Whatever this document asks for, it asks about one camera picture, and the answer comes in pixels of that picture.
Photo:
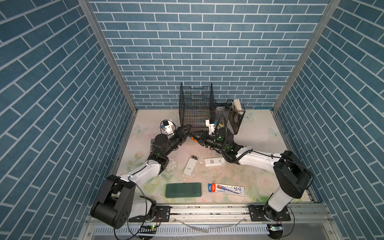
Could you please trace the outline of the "white remote control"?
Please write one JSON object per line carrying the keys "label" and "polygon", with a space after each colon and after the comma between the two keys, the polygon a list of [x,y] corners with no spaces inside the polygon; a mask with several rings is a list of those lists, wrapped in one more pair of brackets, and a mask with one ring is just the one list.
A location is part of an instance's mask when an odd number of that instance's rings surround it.
{"label": "white remote control", "polygon": [[206,167],[217,167],[226,165],[226,161],[223,157],[205,158],[204,162]]}

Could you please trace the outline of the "grey remote with teal buttons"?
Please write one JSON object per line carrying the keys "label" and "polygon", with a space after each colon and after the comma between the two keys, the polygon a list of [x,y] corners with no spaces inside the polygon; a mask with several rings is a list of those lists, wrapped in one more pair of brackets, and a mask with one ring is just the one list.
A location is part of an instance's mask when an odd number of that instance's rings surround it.
{"label": "grey remote with teal buttons", "polygon": [[183,171],[183,174],[187,176],[191,176],[197,165],[198,160],[199,158],[197,156],[191,155]]}

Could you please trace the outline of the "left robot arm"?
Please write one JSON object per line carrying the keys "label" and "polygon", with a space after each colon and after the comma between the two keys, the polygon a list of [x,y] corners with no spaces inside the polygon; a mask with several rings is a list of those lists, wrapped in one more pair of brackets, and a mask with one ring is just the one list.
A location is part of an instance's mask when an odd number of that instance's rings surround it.
{"label": "left robot arm", "polygon": [[113,227],[121,228],[128,220],[152,220],[156,215],[156,201],[145,197],[135,200],[135,192],[150,179],[160,175],[169,163],[169,154],[177,150],[189,136],[191,125],[176,128],[172,134],[159,134],[153,151],[143,166],[126,175],[108,176],[93,203],[90,215]]}

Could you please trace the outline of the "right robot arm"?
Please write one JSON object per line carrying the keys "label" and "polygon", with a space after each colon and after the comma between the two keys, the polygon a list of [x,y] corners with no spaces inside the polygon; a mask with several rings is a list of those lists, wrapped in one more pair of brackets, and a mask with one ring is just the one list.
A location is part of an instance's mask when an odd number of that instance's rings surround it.
{"label": "right robot arm", "polygon": [[291,151],[282,154],[258,152],[236,144],[234,136],[225,128],[210,135],[208,131],[191,134],[191,138],[203,147],[218,151],[224,160],[231,164],[260,168],[276,175],[279,187],[272,193],[264,209],[265,212],[280,213],[293,200],[300,199],[311,185],[313,174],[299,163]]}

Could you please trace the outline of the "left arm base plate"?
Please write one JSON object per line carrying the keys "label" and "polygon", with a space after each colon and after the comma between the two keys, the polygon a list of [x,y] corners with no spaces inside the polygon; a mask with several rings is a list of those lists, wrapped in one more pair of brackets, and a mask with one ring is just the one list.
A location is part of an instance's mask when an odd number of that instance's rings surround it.
{"label": "left arm base plate", "polygon": [[143,221],[146,222],[155,222],[156,217],[159,219],[157,222],[169,222],[171,214],[170,206],[152,206],[149,212],[144,215],[139,215],[133,218],[129,218],[130,223],[141,223]]}

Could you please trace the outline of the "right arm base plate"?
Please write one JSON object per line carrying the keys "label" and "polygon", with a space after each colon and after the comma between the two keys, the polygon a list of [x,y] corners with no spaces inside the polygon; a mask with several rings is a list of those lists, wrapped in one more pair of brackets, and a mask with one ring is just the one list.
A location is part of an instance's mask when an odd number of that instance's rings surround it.
{"label": "right arm base plate", "polygon": [[280,212],[275,211],[268,204],[265,205],[249,205],[248,210],[252,222],[289,222],[291,221],[290,213],[285,206]]}

